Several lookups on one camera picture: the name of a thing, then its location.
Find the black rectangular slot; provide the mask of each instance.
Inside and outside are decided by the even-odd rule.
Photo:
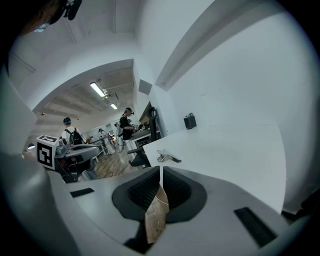
[[[235,210],[234,213],[260,247],[277,237],[248,207]]]
[[[92,192],[95,192],[95,191],[92,188],[88,187],[88,188],[72,191],[72,192],[70,192],[70,194],[73,198],[76,198],[76,197],[80,197],[80,196],[83,196],[83,195],[86,195],[86,194],[89,194]]]

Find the black backpack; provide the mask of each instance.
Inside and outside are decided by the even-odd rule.
[[[73,132],[70,132],[68,129],[65,129],[65,131],[70,134],[69,144],[72,145],[79,145],[83,144],[83,140],[79,132],[77,132],[77,128],[74,128]]]

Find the white cube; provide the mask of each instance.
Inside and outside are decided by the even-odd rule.
[[[41,135],[36,138],[36,158],[40,164],[49,169],[55,169],[56,148],[59,138]]]

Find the ceiling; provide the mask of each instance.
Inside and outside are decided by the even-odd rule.
[[[20,88],[53,52],[88,38],[134,33],[140,0],[82,0],[74,20],[61,17],[43,32],[17,38],[9,53],[9,76]]]
[[[96,82],[101,90],[107,90],[106,99],[101,98],[91,88],[90,83],[92,82]],[[75,84],[71,89],[60,93],[36,113],[38,120],[26,144],[42,134],[59,137],[63,126],[62,121],[65,117],[81,120],[86,115],[113,111],[110,104],[115,104],[119,109],[132,105],[133,88],[132,67],[103,73],[88,78],[81,84]]]
[[[19,37],[9,53],[12,83],[19,91],[23,80],[59,48],[101,35],[134,33],[139,8],[140,0],[82,0],[74,20],[62,17],[41,33]],[[106,89],[108,98],[103,100],[91,88],[92,82]],[[26,144],[42,134],[59,137],[65,117],[81,120],[85,115],[112,109],[110,104],[119,108],[132,105],[133,84],[132,66],[84,78],[37,110],[38,121]]]

